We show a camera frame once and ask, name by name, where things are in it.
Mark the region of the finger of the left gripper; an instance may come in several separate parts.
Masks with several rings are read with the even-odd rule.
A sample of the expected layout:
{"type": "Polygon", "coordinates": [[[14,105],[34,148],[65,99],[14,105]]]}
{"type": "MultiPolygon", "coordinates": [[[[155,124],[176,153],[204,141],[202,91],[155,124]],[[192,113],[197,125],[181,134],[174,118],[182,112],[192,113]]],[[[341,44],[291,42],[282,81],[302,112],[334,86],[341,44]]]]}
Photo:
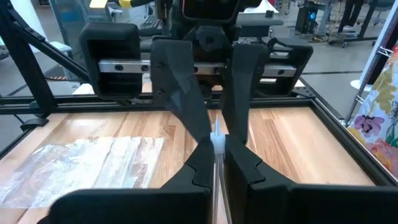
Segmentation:
{"type": "Polygon", "coordinates": [[[155,105],[173,113],[196,142],[210,137],[211,124],[194,74],[191,42],[155,40],[151,45],[150,79],[155,105]]]}
{"type": "Polygon", "coordinates": [[[248,140],[248,116],[252,93],[269,61],[269,51],[261,44],[235,45],[228,61],[221,92],[221,112],[230,135],[243,144],[248,140]]]}

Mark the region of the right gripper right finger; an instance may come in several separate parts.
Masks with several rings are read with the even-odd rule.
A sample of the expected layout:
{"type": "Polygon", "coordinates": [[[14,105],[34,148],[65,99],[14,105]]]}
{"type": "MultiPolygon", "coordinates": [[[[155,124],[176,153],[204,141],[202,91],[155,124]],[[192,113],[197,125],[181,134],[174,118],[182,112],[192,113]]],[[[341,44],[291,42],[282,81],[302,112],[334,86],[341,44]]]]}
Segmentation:
{"type": "Polygon", "coordinates": [[[248,186],[290,185],[294,181],[266,164],[257,154],[246,147],[236,136],[226,135],[225,165],[232,168],[235,179],[242,179],[248,186]]]}

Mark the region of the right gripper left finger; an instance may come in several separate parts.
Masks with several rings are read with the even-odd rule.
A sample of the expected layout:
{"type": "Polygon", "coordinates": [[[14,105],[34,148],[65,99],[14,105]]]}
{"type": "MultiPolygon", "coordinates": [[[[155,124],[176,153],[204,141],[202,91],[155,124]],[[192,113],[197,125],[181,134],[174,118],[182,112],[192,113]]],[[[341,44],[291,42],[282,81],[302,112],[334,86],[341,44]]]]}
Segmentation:
{"type": "Polygon", "coordinates": [[[162,186],[162,189],[176,189],[186,186],[212,189],[214,161],[213,143],[209,136],[204,137],[199,141],[180,170],[162,186]]]}

